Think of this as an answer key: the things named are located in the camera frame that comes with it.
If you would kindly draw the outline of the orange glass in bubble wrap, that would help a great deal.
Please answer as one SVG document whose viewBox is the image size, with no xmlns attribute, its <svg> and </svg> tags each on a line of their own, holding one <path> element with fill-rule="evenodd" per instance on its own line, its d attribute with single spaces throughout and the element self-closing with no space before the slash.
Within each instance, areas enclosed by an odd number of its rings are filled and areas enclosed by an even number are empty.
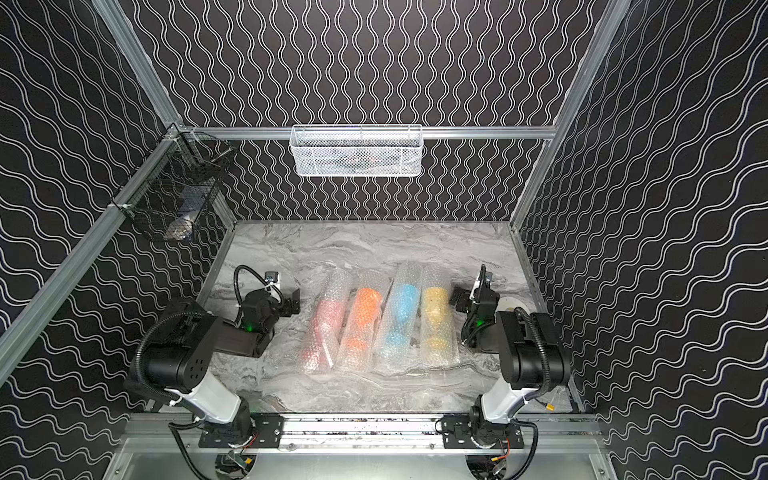
<svg viewBox="0 0 768 480">
<path fill-rule="evenodd" d="M 363 373 L 370 369 L 377 323 L 390 284 L 390 278 L 378 270 L 361 272 L 337 355 L 339 370 Z"/>
</svg>

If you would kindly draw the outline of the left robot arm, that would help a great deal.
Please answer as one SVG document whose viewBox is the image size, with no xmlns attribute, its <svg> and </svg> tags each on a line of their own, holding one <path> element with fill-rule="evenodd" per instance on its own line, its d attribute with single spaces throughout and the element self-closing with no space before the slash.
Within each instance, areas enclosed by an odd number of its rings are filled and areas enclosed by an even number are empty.
<svg viewBox="0 0 768 480">
<path fill-rule="evenodd" d="M 226 445 L 247 445 L 257 436 L 247 400 L 209 372 L 216 353 L 261 357 L 282 318 L 301 312 L 299 289 L 286 294 L 275 271 L 258 274 L 247 265 L 233 272 L 238 304 L 233 320 L 189 299 L 173 301 L 152 325 L 130 363 L 127 390 L 160 405 L 192 413 L 192 426 Z"/>
</svg>

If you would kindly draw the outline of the yellow glass in bubble wrap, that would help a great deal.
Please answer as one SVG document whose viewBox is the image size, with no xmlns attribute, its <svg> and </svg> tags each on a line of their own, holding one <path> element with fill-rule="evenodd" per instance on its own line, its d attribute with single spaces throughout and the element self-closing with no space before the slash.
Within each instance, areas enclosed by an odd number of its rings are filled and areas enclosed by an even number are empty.
<svg viewBox="0 0 768 480">
<path fill-rule="evenodd" d="M 447 368 L 457 358 L 456 326 L 450 272 L 437 264 L 427 264 L 421 280 L 420 357 L 434 368 Z"/>
</svg>

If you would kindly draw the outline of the blue glass in bubble wrap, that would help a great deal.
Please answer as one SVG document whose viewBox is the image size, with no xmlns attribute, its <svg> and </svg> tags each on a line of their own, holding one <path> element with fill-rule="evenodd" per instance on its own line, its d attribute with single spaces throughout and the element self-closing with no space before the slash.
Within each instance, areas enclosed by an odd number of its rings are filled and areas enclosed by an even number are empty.
<svg viewBox="0 0 768 480">
<path fill-rule="evenodd" d="M 374 341 L 377 370 L 399 371 L 411 343 L 420 306 L 422 267 L 416 262 L 399 265 Z"/>
</svg>

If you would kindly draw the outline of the white tape roll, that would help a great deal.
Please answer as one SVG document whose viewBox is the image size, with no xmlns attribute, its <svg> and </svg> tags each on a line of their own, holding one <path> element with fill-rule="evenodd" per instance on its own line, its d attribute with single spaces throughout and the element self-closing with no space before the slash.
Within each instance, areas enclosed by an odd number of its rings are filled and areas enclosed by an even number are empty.
<svg viewBox="0 0 768 480">
<path fill-rule="evenodd" d="M 497 304 L 498 311 L 514 311 L 516 308 L 522 308 L 526 312 L 530 311 L 529 305 L 523 299 L 514 296 L 501 297 Z"/>
</svg>

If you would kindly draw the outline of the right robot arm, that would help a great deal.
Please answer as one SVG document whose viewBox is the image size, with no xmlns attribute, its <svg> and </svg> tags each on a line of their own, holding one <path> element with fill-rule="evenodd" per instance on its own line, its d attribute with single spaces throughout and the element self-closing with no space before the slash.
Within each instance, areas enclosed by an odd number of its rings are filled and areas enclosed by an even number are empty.
<svg viewBox="0 0 768 480">
<path fill-rule="evenodd" d="M 553 333 L 551 316 L 530 312 L 517 297 L 488 288 L 455 288 L 450 304 L 466 316 L 460 344 L 498 357 L 501 373 L 469 413 L 469 439 L 483 449 L 517 448 L 524 406 L 570 380 L 570 360 Z"/>
</svg>

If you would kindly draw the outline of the red wine glass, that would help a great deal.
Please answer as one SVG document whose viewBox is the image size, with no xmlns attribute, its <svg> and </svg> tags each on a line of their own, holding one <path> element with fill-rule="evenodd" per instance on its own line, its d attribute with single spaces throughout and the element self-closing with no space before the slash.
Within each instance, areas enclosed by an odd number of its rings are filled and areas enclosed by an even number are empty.
<svg viewBox="0 0 768 480">
<path fill-rule="evenodd" d="M 305 367 L 309 372 L 325 372 L 333 367 L 345 312 L 344 302 L 324 299 L 318 303 L 305 351 Z"/>
</svg>

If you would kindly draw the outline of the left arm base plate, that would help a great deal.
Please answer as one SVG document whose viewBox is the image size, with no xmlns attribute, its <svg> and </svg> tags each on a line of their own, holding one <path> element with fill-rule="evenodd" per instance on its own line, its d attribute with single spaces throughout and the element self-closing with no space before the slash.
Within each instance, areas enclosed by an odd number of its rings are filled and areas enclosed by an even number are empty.
<svg viewBox="0 0 768 480">
<path fill-rule="evenodd" d="M 229 424 L 204 422 L 198 446 L 208 449 L 276 449 L 284 420 L 279 414 L 252 413 L 250 420 L 235 420 Z"/>
</svg>

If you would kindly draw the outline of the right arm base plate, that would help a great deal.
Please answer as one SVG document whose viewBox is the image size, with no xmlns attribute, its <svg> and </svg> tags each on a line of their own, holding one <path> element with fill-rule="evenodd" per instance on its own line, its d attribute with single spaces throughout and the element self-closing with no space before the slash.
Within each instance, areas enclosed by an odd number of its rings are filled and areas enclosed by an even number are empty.
<svg viewBox="0 0 768 480">
<path fill-rule="evenodd" d="M 470 414 L 445 414 L 435 422 L 445 449 L 522 450 L 521 429 L 512 424 L 497 424 Z"/>
</svg>

